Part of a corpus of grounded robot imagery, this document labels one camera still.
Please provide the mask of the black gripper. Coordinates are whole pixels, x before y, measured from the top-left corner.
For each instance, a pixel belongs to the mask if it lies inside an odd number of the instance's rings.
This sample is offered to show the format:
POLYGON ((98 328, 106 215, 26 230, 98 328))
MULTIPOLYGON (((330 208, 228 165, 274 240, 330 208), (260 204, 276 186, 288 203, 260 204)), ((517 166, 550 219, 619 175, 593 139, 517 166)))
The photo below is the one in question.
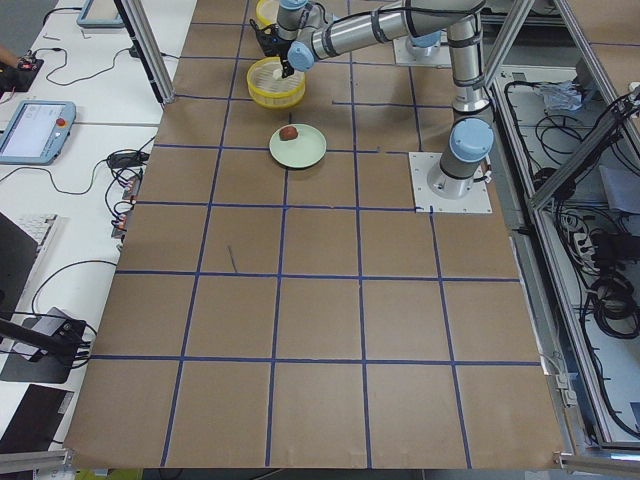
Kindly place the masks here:
POLYGON ((266 57, 278 56, 281 64, 281 78, 285 79, 293 75, 293 67, 288 61, 288 52, 293 43, 290 39, 283 38, 279 33, 276 24, 270 24, 260 27, 259 24, 251 19, 249 21, 256 40, 266 57))

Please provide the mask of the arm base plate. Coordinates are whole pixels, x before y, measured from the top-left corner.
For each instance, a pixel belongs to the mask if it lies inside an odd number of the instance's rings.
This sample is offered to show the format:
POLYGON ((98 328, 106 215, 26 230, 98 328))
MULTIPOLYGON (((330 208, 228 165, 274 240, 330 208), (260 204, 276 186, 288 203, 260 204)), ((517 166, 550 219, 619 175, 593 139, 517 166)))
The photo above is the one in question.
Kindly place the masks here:
POLYGON ((440 152, 409 152, 409 170, 418 213, 491 214, 487 182, 478 166, 473 176, 453 179, 440 165, 440 152))
POLYGON ((429 47, 414 46, 409 37, 401 37, 393 41, 393 48, 395 63, 399 66, 438 69, 451 67, 449 45, 445 36, 429 47))

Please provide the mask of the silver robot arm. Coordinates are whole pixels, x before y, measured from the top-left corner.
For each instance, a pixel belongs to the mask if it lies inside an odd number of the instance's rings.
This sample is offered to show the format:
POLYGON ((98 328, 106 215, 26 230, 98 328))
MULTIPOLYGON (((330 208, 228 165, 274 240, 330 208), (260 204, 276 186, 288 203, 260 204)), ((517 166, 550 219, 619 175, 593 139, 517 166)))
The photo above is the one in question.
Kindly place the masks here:
POLYGON ((448 145, 427 175, 430 189, 446 199, 466 196, 490 153, 494 132, 482 118, 485 91, 481 1, 397 1, 338 18, 317 1, 282 1, 274 23, 251 26, 263 53, 277 57, 288 77, 315 63, 400 37, 412 41, 447 33, 456 115, 448 145))

